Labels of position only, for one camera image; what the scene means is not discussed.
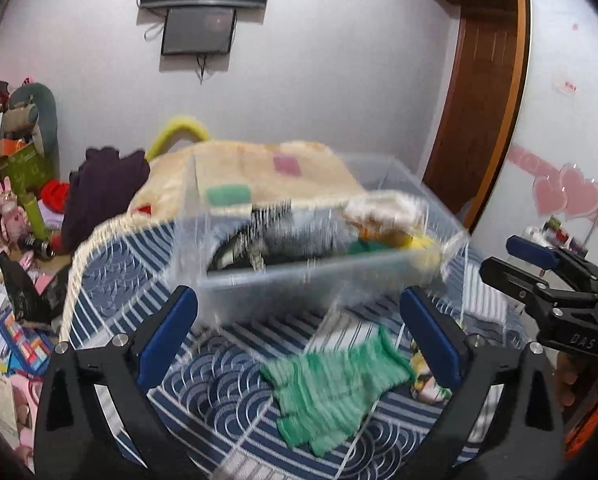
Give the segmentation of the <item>person's right hand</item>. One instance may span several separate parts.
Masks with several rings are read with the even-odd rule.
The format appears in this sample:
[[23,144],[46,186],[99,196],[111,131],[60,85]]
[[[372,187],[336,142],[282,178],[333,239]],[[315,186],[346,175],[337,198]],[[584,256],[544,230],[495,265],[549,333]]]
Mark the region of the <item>person's right hand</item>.
[[557,354],[554,377],[556,397],[562,408],[568,408],[576,400],[576,394],[572,391],[572,388],[584,367],[586,367],[586,361],[583,358],[570,356],[570,354],[564,352]]

